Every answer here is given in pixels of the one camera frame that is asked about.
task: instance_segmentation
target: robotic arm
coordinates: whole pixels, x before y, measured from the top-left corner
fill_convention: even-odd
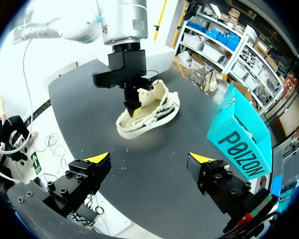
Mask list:
[[[140,40],[148,37],[146,0],[97,0],[97,4],[99,16],[86,12],[49,22],[24,23],[14,30],[14,42],[64,38],[90,43],[102,31],[103,42],[112,45],[113,53],[108,55],[109,70],[93,73],[94,84],[98,88],[124,89],[124,105],[133,117],[141,107],[137,90],[152,89],[151,81],[142,77],[146,75],[146,59]]]

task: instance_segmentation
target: green exit sign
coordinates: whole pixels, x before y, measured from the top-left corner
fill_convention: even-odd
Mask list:
[[[33,162],[33,167],[34,167],[35,173],[36,173],[36,175],[38,175],[39,172],[42,171],[42,169],[41,169],[38,157],[36,156],[36,152],[34,152],[33,155],[31,155],[31,160]]]

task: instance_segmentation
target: person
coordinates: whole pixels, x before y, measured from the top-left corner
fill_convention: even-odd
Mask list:
[[[9,142],[10,135],[15,130],[21,133],[24,139],[26,139],[29,135],[29,131],[20,116],[13,116],[8,119],[6,118],[4,112],[4,102],[3,100],[0,100],[0,150],[10,151],[15,149],[15,147]],[[28,143],[31,144],[37,138],[37,136],[38,132],[32,132]],[[16,162],[20,160],[28,160],[27,155],[20,151],[5,155]]]

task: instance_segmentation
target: black round table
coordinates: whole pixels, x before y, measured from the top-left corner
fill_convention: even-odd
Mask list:
[[[112,169],[100,192],[136,224],[162,238],[201,239],[222,234],[230,220],[211,198],[202,196],[186,170],[189,152],[225,156],[206,138],[217,105],[196,86],[168,70],[162,79],[180,98],[178,115],[136,139],[119,136],[115,122],[124,111],[124,92],[98,89],[92,73],[98,60],[82,65],[49,85],[52,107],[75,158],[110,152]],[[236,176],[242,175],[231,166]]]

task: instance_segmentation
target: white shelving unit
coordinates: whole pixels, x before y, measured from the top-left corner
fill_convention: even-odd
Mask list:
[[[217,23],[218,25],[220,25],[220,26],[226,28],[227,30],[230,30],[232,33],[236,34],[236,35],[239,36],[240,38],[243,37],[243,35],[240,34],[239,32],[237,32],[236,30],[232,29],[231,27],[227,26],[226,24],[223,24],[223,23],[220,22],[220,21],[217,21],[216,19],[214,19],[214,18],[212,18],[212,17],[209,17],[209,16],[207,16],[207,15],[205,15],[205,14],[203,14],[203,13],[200,13],[200,12],[198,12],[197,15],[198,15],[198,16],[202,16],[202,17],[204,17],[204,18],[206,18],[206,19],[208,19],[208,20],[210,20],[210,21],[212,21],[212,22],[214,22],[214,23]]]
[[[242,58],[238,58],[238,61],[243,64],[251,73],[253,73],[253,75],[256,76],[256,78],[261,82],[261,84],[263,84],[266,87],[267,92],[272,96],[275,97],[274,94],[272,93],[272,91],[269,89],[269,87],[267,86],[267,84],[264,82],[264,80],[258,75],[256,74],[256,72],[254,71],[253,68],[251,68],[250,65],[248,65],[248,63],[246,61],[244,61],[244,59]]]
[[[208,56],[204,55],[202,51],[195,50],[195,49],[191,48],[190,46],[184,44],[183,42],[181,42],[180,44],[183,45],[183,46],[186,46],[187,48],[191,49],[192,51],[198,53],[202,57],[205,57],[207,60],[209,60],[210,62],[214,63],[216,66],[218,66],[220,69],[222,69],[222,70],[224,69],[224,66],[220,65],[218,62],[215,62],[212,59],[210,59]]]
[[[241,80],[233,71],[229,71],[229,74],[230,75],[232,75],[235,79],[237,79],[237,81],[240,83],[240,84],[242,84],[243,86],[245,86],[245,87],[248,87],[247,85],[246,85],[246,83],[243,81],[243,80]],[[252,95],[252,97],[257,101],[257,103],[261,106],[261,108],[263,108],[264,107],[264,105],[263,105],[263,103],[261,103],[261,101],[258,99],[258,97],[255,95],[255,93],[254,92],[252,92],[251,91],[251,95]]]
[[[221,47],[225,48],[225,49],[226,49],[227,51],[229,51],[231,54],[234,54],[234,51],[233,51],[232,49],[229,49],[229,48],[228,48],[227,46],[225,46],[223,43],[217,41],[216,39],[214,39],[214,38],[212,38],[212,37],[210,37],[210,36],[208,36],[206,33],[201,32],[201,31],[199,31],[199,30],[197,30],[197,29],[195,29],[195,28],[192,28],[192,27],[190,27],[190,26],[186,26],[186,28],[189,29],[189,30],[191,30],[191,31],[194,31],[194,32],[196,32],[196,33],[198,33],[198,34],[200,34],[200,35],[202,35],[202,36],[204,36],[204,37],[206,37],[207,39],[209,39],[209,40],[211,40],[211,41],[217,43],[217,44],[220,45]]]
[[[230,28],[229,26],[223,24],[222,22],[219,22],[218,20],[212,18],[212,17],[209,17],[203,13],[200,13],[198,12],[197,13],[197,17],[203,17],[205,19],[207,19],[208,21],[210,22],[213,22],[213,23],[216,23],[218,25],[220,25],[221,27],[225,28],[227,31],[229,32],[232,32],[236,35],[238,35],[239,37],[241,37],[241,40],[238,44],[238,46],[236,47],[236,50],[233,51],[231,50],[230,48],[228,48],[226,45],[222,44],[221,42],[219,42],[218,40],[208,36],[206,33],[204,32],[201,32],[200,30],[197,30],[195,28],[192,28],[190,26],[187,26],[187,23],[188,21],[185,21],[184,24],[183,24],[183,27],[181,28],[181,31],[180,31],[180,34],[179,34],[179,37],[178,37],[178,40],[177,40],[177,44],[176,44],[176,47],[175,47],[175,54],[177,54],[178,52],[178,48],[180,45],[183,45],[185,46],[186,48],[190,49],[191,51],[193,52],[196,52],[198,53],[199,55],[201,55],[203,58],[209,60],[210,62],[212,62],[215,66],[217,66],[222,73],[225,73],[225,74],[230,74],[233,78],[235,78],[240,84],[244,85],[245,87],[248,87],[246,85],[246,83],[244,82],[243,79],[239,79],[237,77],[237,75],[232,71],[232,68],[234,66],[234,64],[238,61],[240,62],[249,72],[251,72],[254,76],[256,76],[256,78],[258,79],[258,81],[265,87],[266,89],[266,92],[271,96],[271,100],[266,103],[265,105],[262,104],[262,102],[259,100],[259,98],[255,95],[254,92],[251,92],[252,93],[252,96],[253,98],[256,100],[256,102],[258,103],[258,105],[261,107],[261,110],[259,111],[259,115],[263,114],[277,99],[280,98],[281,94],[283,93],[284,89],[283,89],[283,84],[281,82],[281,80],[279,79],[278,75],[276,74],[276,72],[272,69],[272,67],[269,65],[269,63],[259,54],[259,52],[257,50],[254,49],[253,45],[250,43],[250,41],[253,41],[255,42],[256,41],[256,32],[254,31],[253,28],[251,28],[250,26],[246,26],[246,29],[245,29],[245,32],[243,35],[241,35],[239,32],[235,31],[234,29]],[[224,50],[230,52],[232,54],[232,56],[230,57],[229,61],[227,61],[227,63],[225,64],[225,66],[221,65],[220,63],[218,62],[215,62],[213,60],[211,60],[210,57],[204,55],[202,53],[201,50],[195,50],[193,49],[192,47],[184,44],[182,42],[182,37],[183,37],[183,34],[184,34],[184,31],[188,29],[190,30],[190,34],[195,32],[199,35],[202,35],[204,37],[206,37],[209,41],[213,41],[214,43],[218,44],[220,47],[222,47]],[[265,82],[260,76],[259,74],[256,74],[255,71],[253,70],[252,67],[250,67],[247,62],[245,62],[241,57],[240,57],[240,54],[241,52],[243,51],[243,49],[245,48],[245,46],[249,47],[252,51],[252,53],[254,53],[264,64],[264,67],[269,70],[270,74],[274,76],[274,78],[279,82],[280,84],[280,89],[278,89],[276,92],[272,92],[268,85],[267,85],[267,82]]]

